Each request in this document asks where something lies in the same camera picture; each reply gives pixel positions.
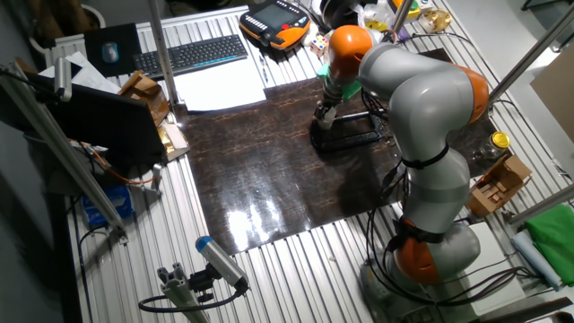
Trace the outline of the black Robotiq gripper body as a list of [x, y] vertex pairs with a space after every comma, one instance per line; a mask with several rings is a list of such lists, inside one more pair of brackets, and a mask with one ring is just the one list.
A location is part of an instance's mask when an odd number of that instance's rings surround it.
[[331, 111], [334, 110], [337, 106], [337, 100], [333, 100], [332, 98], [325, 97], [323, 100], [320, 100], [317, 103], [317, 108], [320, 107], [324, 111], [324, 117]]

